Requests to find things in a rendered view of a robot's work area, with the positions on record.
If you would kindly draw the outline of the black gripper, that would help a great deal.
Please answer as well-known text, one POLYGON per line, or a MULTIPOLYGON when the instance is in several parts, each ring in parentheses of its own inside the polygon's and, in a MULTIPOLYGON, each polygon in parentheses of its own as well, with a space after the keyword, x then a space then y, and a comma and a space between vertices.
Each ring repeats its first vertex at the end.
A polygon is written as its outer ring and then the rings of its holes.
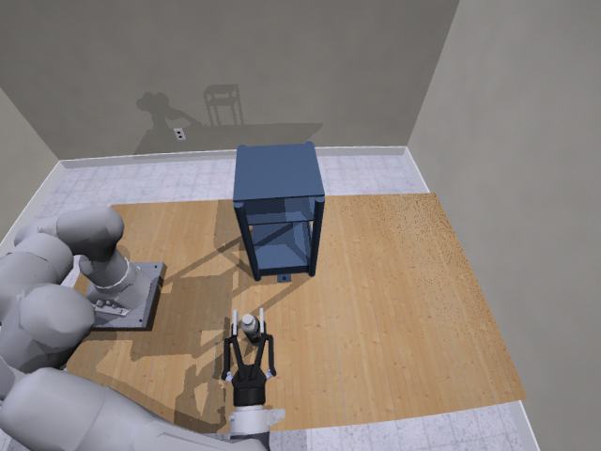
POLYGON ((266 403, 265 384, 267 379, 277 375, 274 368, 273 336, 266 333, 266 322, 263 318, 263 308, 260 308, 260 341, 254 364, 245 365, 242 361, 238 337, 239 313, 234 310, 231 336, 223 341, 223 373, 221 379, 231 381, 234 387, 233 405, 253 406, 266 403), (261 360, 266 340, 269 341, 269 368, 267 374, 261 370, 261 360), (233 344, 237 359, 238 371, 232 378, 230 372, 230 343, 233 344), (260 364, 260 365, 259 365, 260 364), (258 366, 259 365, 259 366, 258 366))

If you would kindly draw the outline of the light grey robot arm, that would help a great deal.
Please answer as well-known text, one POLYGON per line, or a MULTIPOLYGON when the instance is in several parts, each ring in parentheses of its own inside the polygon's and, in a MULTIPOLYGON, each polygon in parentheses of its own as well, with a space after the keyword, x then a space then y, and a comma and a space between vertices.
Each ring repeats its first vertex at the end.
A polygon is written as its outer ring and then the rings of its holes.
POLYGON ((88 207, 19 228, 0 257, 0 428, 30 451, 270 451, 285 409, 237 407, 221 442, 68 373, 96 312, 126 317, 150 294, 148 276, 116 248, 123 232, 116 210, 88 207), (60 286, 76 255, 86 296, 60 286))

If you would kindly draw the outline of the blue shelving unit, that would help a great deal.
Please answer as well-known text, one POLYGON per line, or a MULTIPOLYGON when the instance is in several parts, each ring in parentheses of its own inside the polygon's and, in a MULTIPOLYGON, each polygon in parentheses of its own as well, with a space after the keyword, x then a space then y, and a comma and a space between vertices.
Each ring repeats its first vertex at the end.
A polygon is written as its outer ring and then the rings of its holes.
POLYGON ((254 280, 315 276, 325 192, 314 143, 239 147, 233 207, 254 280))

